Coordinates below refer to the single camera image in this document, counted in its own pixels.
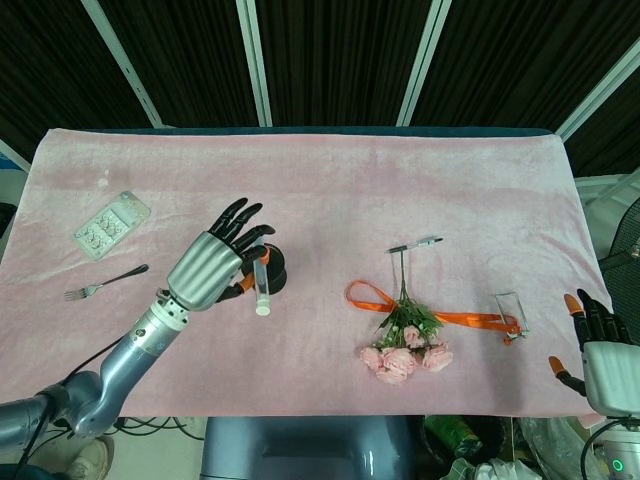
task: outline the cable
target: cable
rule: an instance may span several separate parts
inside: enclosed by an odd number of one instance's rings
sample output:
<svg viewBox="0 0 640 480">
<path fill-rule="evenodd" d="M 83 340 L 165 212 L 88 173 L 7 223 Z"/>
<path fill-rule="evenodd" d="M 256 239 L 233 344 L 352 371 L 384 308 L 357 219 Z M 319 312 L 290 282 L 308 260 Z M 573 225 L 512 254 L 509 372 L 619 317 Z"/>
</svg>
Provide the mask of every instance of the cable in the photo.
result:
<svg viewBox="0 0 640 480">
<path fill-rule="evenodd" d="M 587 479 L 587 466 L 586 466 L 587 451 L 589 450 L 589 448 L 591 447 L 593 442 L 600 435 L 602 435 L 604 432 L 606 432 L 607 430 L 612 429 L 613 427 L 615 427 L 617 425 L 624 425 L 625 427 L 629 428 L 631 426 L 640 425 L 640 420 L 633 419 L 633 418 L 619 418 L 617 420 L 614 420 L 611 423 L 607 423 L 604 427 L 601 427 L 593 435 L 591 435 L 589 437 L 589 439 L 585 442 L 584 448 L 582 449 L 582 454 L 580 455 L 580 472 L 582 473 L 582 480 L 588 480 Z"/>
<path fill-rule="evenodd" d="M 152 424 L 151 422 L 152 422 L 152 421 L 154 421 L 156 418 L 158 418 L 158 417 L 151 417 L 149 420 L 147 420 L 147 421 L 145 422 L 144 420 L 140 420 L 139 418 L 135 418 L 135 417 L 128 417 L 128 418 L 126 418 L 126 420 L 132 420 L 132 421 L 134 421 L 134 422 L 139 423 L 140 425 L 134 425 L 134 426 L 132 426 L 132 427 L 130 427 L 130 426 L 128 426 L 128 425 L 125 425 L 125 426 L 122 426 L 122 427 L 119 427 L 119 428 L 120 428 L 121 430 L 122 430 L 123 428 L 124 428 L 124 429 L 126 429 L 126 430 L 135 430 L 136 428 L 142 428 L 142 427 L 159 428 L 159 429 L 161 429 L 161 430 L 175 430 L 176 428 L 179 428 L 179 427 L 177 427 L 177 426 L 173 426 L 173 425 L 168 426 L 168 427 L 163 427 L 163 426 L 161 426 L 161 425 L 154 425 L 154 424 Z"/>
<path fill-rule="evenodd" d="M 38 450 L 40 450 L 42 447 L 44 447 L 47 443 L 55 440 L 56 438 L 60 438 L 62 435 L 64 435 L 65 433 L 70 432 L 71 430 L 49 430 L 47 433 L 51 433 L 51 432 L 59 432 L 58 435 L 54 435 L 51 438 L 48 438 L 47 440 L 45 440 L 44 442 L 42 442 L 40 445 L 38 445 L 38 447 L 31 452 L 31 455 L 29 455 L 29 459 L 31 459 L 31 457 L 33 457 L 36 453 L 38 453 Z"/>
<path fill-rule="evenodd" d="M 165 430 L 167 423 L 169 423 L 169 421 L 171 420 L 171 417 L 167 417 L 167 419 L 164 421 L 164 423 L 162 425 L 157 426 L 154 430 L 150 431 L 150 432 L 145 432 L 145 433 L 135 433 L 135 432 L 130 432 L 128 431 L 128 429 L 126 428 L 121 428 L 121 427 L 116 427 L 116 429 L 119 432 L 124 433 L 125 435 L 131 435 L 132 437 L 148 437 L 149 435 L 153 435 L 154 433 L 157 433 L 160 430 Z"/>
<path fill-rule="evenodd" d="M 187 437 L 189 438 L 193 438 L 194 440 L 199 440 L 201 442 L 204 442 L 204 438 L 202 437 L 196 437 L 195 435 L 192 435 L 191 433 L 187 432 L 184 428 L 184 425 L 180 425 L 180 422 L 178 421 L 178 417 L 171 417 L 173 418 L 173 421 L 175 422 L 176 426 L 180 429 L 180 431 L 182 433 L 184 433 Z"/>
<path fill-rule="evenodd" d="M 120 340 L 122 340 L 123 338 L 124 338 L 124 335 L 118 338 L 115 342 L 112 342 L 108 346 L 104 347 L 102 350 L 100 350 L 98 353 L 96 353 L 89 359 L 82 362 L 80 365 L 74 368 L 69 375 L 67 375 L 67 377 L 60 383 L 60 385 L 64 387 L 76 373 L 78 373 L 82 368 L 85 367 L 85 365 L 87 365 L 88 363 L 98 358 L 107 350 L 110 350 L 111 348 L 115 347 L 118 344 L 118 342 L 120 342 Z M 49 398 L 47 401 L 47 406 L 44 408 L 44 411 L 42 412 L 42 416 L 40 417 L 40 421 L 38 422 L 38 426 L 36 427 L 36 431 L 33 432 L 31 440 L 29 440 L 29 443 L 27 444 L 26 448 L 22 452 L 22 456 L 20 457 L 20 461 L 18 461 L 18 465 L 16 466 L 16 469 L 13 471 L 13 476 L 11 477 L 11 480 L 18 479 L 18 474 L 29 461 L 29 453 L 31 452 L 33 445 L 36 443 L 36 440 L 40 436 L 40 432 L 42 431 L 44 424 L 47 422 L 47 419 L 54 414 L 55 408 L 56 408 L 55 404 L 53 403 L 52 399 Z"/>
<path fill-rule="evenodd" d="M 155 427 L 156 425 L 151 425 L 151 422 L 153 422 L 156 418 L 158 418 L 158 417 L 151 417 L 149 420 L 144 421 L 144 420 L 140 420 L 139 418 L 129 417 L 129 418 L 125 418 L 124 421 L 126 422 L 127 420 L 132 420 L 132 421 L 140 424 L 140 425 L 134 425 L 133 427 L 126 427 L 129 430 L 133 430 L 134 428 L 142 428 L 142 427 L 146 427 L 146 426 Z"/>
</svg>

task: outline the black backdrop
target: black backdrop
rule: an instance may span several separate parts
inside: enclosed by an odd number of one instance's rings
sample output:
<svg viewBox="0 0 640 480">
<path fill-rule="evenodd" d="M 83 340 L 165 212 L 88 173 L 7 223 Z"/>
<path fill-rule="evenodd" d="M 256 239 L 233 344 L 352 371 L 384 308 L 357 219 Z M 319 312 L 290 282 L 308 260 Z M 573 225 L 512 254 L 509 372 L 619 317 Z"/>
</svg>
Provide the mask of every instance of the black backdrop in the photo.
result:
<svg viewBox="0 0 640 480">
<path fill-rule="evenodd" d="M 162 120 L 256 126 L 234 0 L 100 0 Z M 395 125 L 429 0 L 256 0 L 273 123 Z M 0 138 L 149 121 L 79 0 L 0 0 Z M 413 125 L 557 129 L 640 37 L 640 2 L 454 0 Z M 640 165 L 640 73 L 568 140 L 576 176 Z"/>
</svg>

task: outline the test tube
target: test tube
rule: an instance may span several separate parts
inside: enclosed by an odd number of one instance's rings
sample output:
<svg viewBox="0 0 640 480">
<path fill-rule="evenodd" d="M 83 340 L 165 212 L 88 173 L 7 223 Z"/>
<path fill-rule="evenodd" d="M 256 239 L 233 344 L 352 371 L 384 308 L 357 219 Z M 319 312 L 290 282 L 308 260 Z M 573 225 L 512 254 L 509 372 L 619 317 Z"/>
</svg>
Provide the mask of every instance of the test tube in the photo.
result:
<svg viewBox="0 0 640 480">
<path fill-rule="evenodd" d="M 258 238 L 255 246 L 264 245 L 262 237 Z M 266 317 L 271 313 L 271 300 L 269 299 L 269 279 L 267 278 L 267 265 L 258 258 L 253 261 L 253 275 L 255 277 L 256 290 L 256 313 L 261 317 Z"/>
</svg>

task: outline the silver fork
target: silver fork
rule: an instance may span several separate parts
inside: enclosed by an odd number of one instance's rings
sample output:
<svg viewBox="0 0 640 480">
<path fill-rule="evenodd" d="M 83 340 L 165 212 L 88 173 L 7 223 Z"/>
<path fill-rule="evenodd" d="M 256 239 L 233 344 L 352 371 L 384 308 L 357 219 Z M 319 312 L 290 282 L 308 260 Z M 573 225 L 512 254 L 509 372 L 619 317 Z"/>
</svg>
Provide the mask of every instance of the silver fork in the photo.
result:
<svg viewBox="0 0 640 480">
<path fill-rule="evenodd" d="M 90 297 L 91 295 L 96 293 L 99 288 L 102 288 L 105 285 L 108 285 L 113 282 L 117 282 L 118 280 L 122 280 L 123 278 L 133 277 L 134 275 L 140 275 L 141 273 L 144 273 L 147 270 L 149 270 L 149 265 L 147 265 L 146 263 L 143 263 L 142 265 L 134 268 L 130 272 L 123 273 L 119 277 L 112 278 L 111 280 L 107 280 L 106 282 L 101 283 L 99 285 L 87 285 L 84 288 L 79 288 L 78 290 L 71 290 L 70 292 L 66 292 L 64 294 L 64 299 L 67 301 L 82 300 L 83 298 Z"/>
</svg>

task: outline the white shoe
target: white shoe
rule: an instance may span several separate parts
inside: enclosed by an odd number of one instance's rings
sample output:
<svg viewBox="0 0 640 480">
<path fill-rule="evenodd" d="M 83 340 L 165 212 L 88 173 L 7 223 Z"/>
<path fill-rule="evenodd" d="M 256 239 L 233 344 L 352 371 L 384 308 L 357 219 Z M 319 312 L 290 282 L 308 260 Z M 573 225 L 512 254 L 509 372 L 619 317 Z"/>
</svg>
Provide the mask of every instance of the white shoe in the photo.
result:
<svg viewBox="0 0 640 480">
<path fill-rule="evenodd" d="M 102 440 L 91 440 L 65 474 L 70 480 L 103 480 L 109 472 L 109 449 Z"/>
</svg>

